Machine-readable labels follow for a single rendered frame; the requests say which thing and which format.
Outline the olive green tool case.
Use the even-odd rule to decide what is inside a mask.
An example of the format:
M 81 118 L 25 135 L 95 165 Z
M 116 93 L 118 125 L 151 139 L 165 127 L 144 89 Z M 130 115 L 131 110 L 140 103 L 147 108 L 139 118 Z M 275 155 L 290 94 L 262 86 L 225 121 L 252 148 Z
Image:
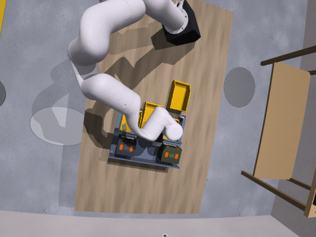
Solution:
M 162 162 L 179 164 L 182 149 L 177 145 L 162 143 L 158 149 L 157 157 Z

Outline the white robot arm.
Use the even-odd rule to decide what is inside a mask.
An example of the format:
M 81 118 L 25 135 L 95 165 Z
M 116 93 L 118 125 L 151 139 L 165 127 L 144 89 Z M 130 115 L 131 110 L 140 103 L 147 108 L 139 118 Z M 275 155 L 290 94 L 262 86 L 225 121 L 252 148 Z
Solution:
M 114 77 L 100 73 L 98 62 L 109 52 L 110 35 L 141 20 L 145 14 L 164 25 L 171 34 L 179 34 L 188 24 L 184 0 L 99 0 L 82 15 L 79 36 L 68 46 L 68 56 L 83 95 L 125 115 L 130 130 L 141 138 L 161 146 L 163 135 L 176 141 L 183 129 L 169 112 L 157 106 L 142 128 L 138 127 L 140 96 Z M 167 28 L 167 27 L 168 28 Z M 93 75 L 94 74 L 94 75 Z

